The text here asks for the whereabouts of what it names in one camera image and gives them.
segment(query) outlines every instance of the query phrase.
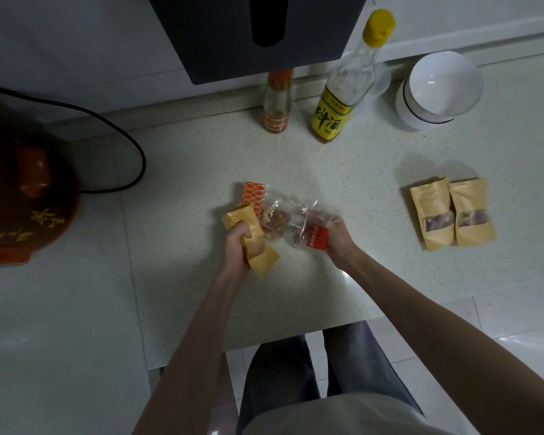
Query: orange patterned packaging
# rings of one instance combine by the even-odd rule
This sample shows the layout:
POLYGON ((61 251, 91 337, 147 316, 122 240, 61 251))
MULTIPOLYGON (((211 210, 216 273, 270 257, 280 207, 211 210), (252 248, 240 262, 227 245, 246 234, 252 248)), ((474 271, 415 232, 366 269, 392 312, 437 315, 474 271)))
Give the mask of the orange patterned packaging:
POLYGON ((294 245, 326 250, 328 226, 334 215, 318 211, 316 200, 305 203, 266 184, 246 182, 242 203, 254 207, 269 240, 285 238, 294 245))

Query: power cord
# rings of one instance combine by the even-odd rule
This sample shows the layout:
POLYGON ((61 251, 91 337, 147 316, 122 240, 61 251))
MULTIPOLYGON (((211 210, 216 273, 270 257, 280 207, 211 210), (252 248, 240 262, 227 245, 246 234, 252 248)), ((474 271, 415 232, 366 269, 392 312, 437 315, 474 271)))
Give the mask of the power cord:
POLYGON ((111 121, 105 119, 100 114, 97 114, 94 111, 91 111, 90 109, 79 107, 78 105, 66 104, 65 102, 59 102, 59 101, 51 101, 50 99, 41 99, 39 97, 29 96, 28 94, 22 94, 22 93, 15 92, 13 90, 5 89, 2 87, 0 87, 0 93, 7 94, 8 96, 17 97, 19 99, 24 99, 26 101, 38 102, 39 104, 56 105, 58 107, 64 107, 64 108, 70 108, 70 109, 76 109, 77 111, 82 111, 83 113, 90 114, 91 116, 109 125, 111 128, 113 128, 113 130, 117 131, 118 133, 121 133, 133 145, 135 145, 135 148, 137 148, 137 150, 139 151, 139 154, 141 154, 141 171, 139 172, 139 175, 135 178, 135 180, 133 180, 129 184, 120 186, 118 188, 98 189, 98 190, 80 189, 80 192, 82 192, 83 194, 108 194, 109 192, 124 191, 125 189, 129 189, 135 186, 137 183, 139 183, 141 179, 143 178, 143 176, 145 175, 145 169, 147 168, 147 159, 145 158, 145 153, 141 149, 141 146, 139 146, 139 144, 135 141, 135 139, 132 138, 130 135, 128 135, 126 131, 122 130, 117 125, 113 124, 111 121))

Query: forearm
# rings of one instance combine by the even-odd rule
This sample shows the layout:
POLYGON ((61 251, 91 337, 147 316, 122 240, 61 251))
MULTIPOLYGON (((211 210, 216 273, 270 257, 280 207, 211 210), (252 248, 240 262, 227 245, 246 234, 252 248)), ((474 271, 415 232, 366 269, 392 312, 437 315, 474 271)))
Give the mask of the forearm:
POLYGON ((221 272, 167 364, 133 434, 205 435, 217 384, 225 325, 239 281, 221 272))
POLYGON ((355 249, 345 270, 482 432, 544 430, 544 380, 477 328, 355 249))

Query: white bowl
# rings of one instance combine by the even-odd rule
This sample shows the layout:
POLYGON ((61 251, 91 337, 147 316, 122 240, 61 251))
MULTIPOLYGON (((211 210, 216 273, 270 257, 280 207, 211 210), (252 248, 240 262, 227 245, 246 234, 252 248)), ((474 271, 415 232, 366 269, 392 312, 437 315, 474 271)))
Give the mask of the white bowl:
POLYGON ((449 120, 478 103, 484 89, 479 68, 455 51, 424 56, 409 75, 411 110, 430 122, 449 120))
POLYGON ((397 97, 395 98, 395 108, 397 109, 397 113, 403 122, 416 130, 431 130, 450 123, 443 122, 441 124, 434 124, 433 122, 426 122, 417 117, 407 106, 407 102, 403 94, 406 81, 407 78, 401 82, 399 89, 397 90, 397 97))

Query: shirt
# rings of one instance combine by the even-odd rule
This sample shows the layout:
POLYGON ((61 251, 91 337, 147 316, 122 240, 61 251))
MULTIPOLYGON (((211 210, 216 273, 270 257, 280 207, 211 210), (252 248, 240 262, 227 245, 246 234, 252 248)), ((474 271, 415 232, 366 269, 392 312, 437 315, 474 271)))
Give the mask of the shirt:
POLYGON ((273 409, 242 435, 448 435, 407 403, 380 394, 340 394, 273 409))

